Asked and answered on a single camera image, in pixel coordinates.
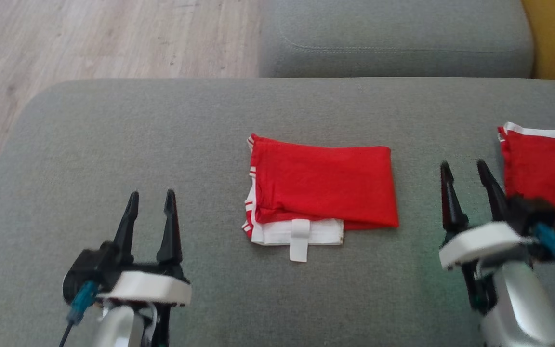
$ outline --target gray ottoman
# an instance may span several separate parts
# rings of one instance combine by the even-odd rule
[[[520,0],[264,0],[261,77],[528,77]]]
[[[476,175],[501,177],[496,126],[555,127],[555,81],[520,79],[93,80],[35,97],[0,157],[0,346],[55,346],[61,282],[83,248],[112,239],[140,193],[132,253],[155,259],[177,193],[192,305],[172,345],[478,347],[458,272],[441,270],[439,163],[472,222],[490,220]],[[339,247],[251,244],[244,221],[251,132],[321,146],[392,148],[397,230]],[[537,272],[555,304],[555,264]],[[90,344],[97,309],[72,330]]]

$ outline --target gray sofa seat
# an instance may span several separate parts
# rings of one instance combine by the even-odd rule
[[[473,223],[490,220],[476,174],[496,177],[496,127],[555,128],[555,81],[521,79],[91,80],[44,91],[0,156],[0,346],[55,346],[62,278],[112,239],[140,193],[132,253],[155,259],[175,189],[192,305],[172,345],[479,347],[459,272],[440,268],[439,164]],[[392,149],[400,227],[346,232],[344,245],[251,244],[240,229],[252,132],[320,146]],[[537,266],[555,304],[555,265]],[[97,309],[66,346],[90,345]]]
[[[262,77],[528,77],[520,0],[264,0]]]

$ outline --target red fabric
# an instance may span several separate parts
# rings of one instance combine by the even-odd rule
[[[388,147],[326,148],[252,134],[256,220],[344,220],[345,230],[397,227]]]
[[[507,195],[541,196],[555,205],[555,138],[498,128]]]

